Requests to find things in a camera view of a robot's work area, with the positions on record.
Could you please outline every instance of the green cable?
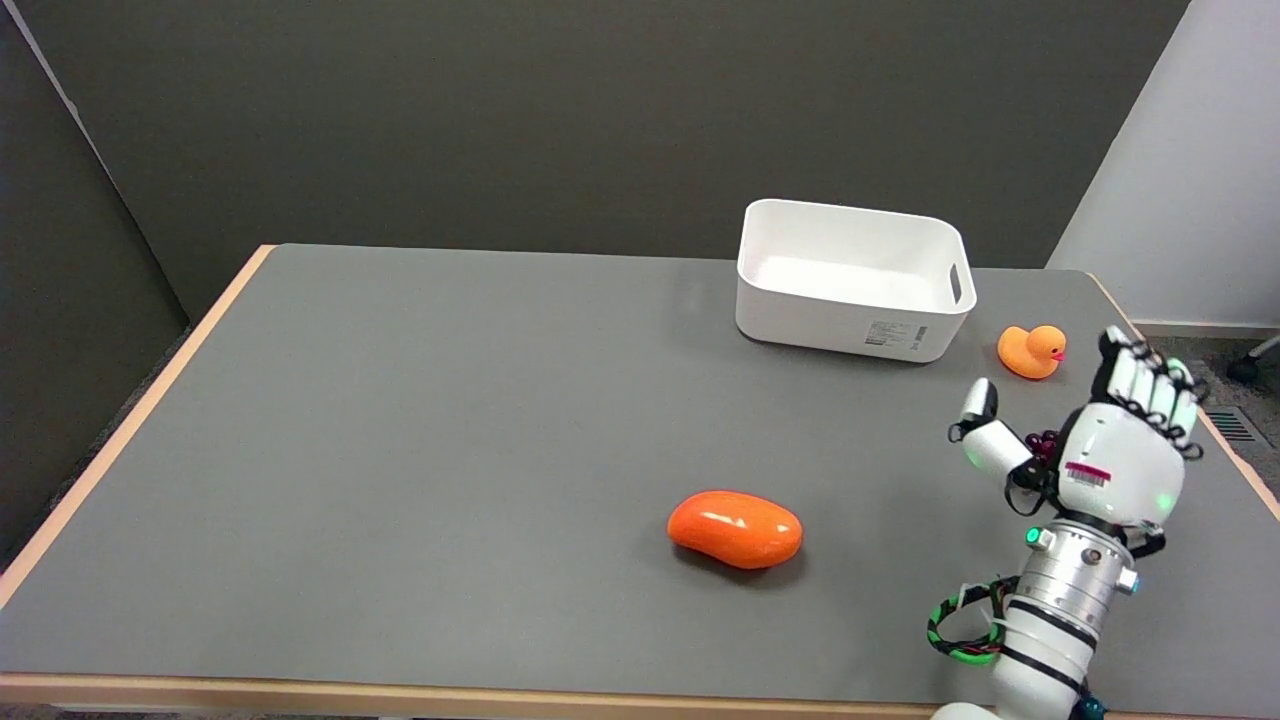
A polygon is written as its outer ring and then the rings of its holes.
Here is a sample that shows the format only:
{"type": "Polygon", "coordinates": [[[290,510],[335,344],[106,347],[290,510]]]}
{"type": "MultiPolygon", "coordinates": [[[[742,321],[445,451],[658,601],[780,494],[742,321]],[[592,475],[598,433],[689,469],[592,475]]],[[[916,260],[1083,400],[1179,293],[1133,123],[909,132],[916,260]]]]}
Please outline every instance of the green cable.
{"type": "Polygon", "coordinates": [[[996,619],[998,620],[1004,616],[1001,594],[1011,592],[1012,588],[1016,587],[1016,577],[1001,578],[989,585],[970,587],[965,591],[963,598],[960,596],[951,596],[945,600],[941,605],[934,607],[933,612],[929,615],[929,623],[925,629],[929,644],[938,652],[946,655],[947,657],[959,660],[965,665],[980,666],[995,662],[998,652],[978,652],[978,650],[1000,646],[1004,639],[1004,628],[998,623],[991,624],[991,629],[987,630],[987,635],[984,638],[974,638],[972,641],[963,642],[950,642],[943,639],[938,633],[938,624],[961,607],[984,598],[991,600],[992,609],[996,614],[996,619]]]}

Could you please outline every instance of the barcode sticker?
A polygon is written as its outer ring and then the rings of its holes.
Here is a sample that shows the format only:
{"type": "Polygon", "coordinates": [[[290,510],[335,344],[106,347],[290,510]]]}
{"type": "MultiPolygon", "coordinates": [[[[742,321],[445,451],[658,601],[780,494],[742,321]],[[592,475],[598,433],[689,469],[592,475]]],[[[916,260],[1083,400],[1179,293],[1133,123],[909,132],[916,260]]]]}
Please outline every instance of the barcode sticker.
{"type": "Polygon", "coordinates": [[[928,325],[876,320],[872,323],[870,329],[867,331],[867,337],[863,340],[863,345],[919,350],[920,341],[924,340],[924,333],[927,332],[929,332],[928,325]]]}
{"type": "Polygon", "coordinates": [[[1069,479],[1080,484],[1100,488],[1111,482],[1111,473],[1100,470],[1092,465],[1085,465],[1083,462],[1065,462],[1062,468],[1066,470],[1066,477],[1069,479]]]}

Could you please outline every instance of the floor vent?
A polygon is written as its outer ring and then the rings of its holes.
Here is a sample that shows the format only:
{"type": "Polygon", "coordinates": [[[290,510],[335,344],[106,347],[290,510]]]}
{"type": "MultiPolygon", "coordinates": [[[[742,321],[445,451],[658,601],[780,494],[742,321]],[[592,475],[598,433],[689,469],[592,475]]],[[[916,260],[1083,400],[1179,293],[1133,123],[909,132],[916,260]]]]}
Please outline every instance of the floor vent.
{"type": "Polygon", "coordinates": [[[1262,433],[1244,416],[1244,413],[1234,405],[1206,407],[1204,414],[1208,415],[1210,421],[1213,423],[1217,432],[1222,433],[1222,437],[1233,445],[1271,446],[1267,438],[1262,437],[1262,433]]]}

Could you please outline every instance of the bin handle cutout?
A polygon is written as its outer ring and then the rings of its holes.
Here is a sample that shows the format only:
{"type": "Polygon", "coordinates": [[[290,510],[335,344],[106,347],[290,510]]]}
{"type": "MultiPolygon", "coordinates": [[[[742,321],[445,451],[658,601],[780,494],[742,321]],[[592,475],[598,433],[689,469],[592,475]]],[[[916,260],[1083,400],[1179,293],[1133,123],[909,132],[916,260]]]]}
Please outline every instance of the bin handle cutout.
{"type": "Polygon", "coordinates": [[[960,305],[960,268],[955,263],[951,263],[951,296],[955,299],[956,305],[960,305]]]}

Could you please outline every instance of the orange object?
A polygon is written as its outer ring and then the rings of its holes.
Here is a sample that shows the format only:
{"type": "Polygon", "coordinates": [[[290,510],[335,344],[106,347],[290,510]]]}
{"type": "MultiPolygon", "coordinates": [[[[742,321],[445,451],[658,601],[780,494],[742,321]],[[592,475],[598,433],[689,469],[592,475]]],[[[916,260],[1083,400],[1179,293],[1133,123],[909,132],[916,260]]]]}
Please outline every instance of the orange object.
{"type": "Polygon", "coordinates": [[[1057,370],[1066,355],[1066,334],[1053,325],[1032,332],[1011,327],[1000,336],[1000,361],[1029,380],[1042,380],[1057,370]]]}
{"type": "Polygon", "coordinates": [[[681,547],[727,565],[758,570],[786,562],[799,552],[804,529],[790,510],[776,502],[713,489],[681,502],[667,520],[667,536],[681,547]]]}

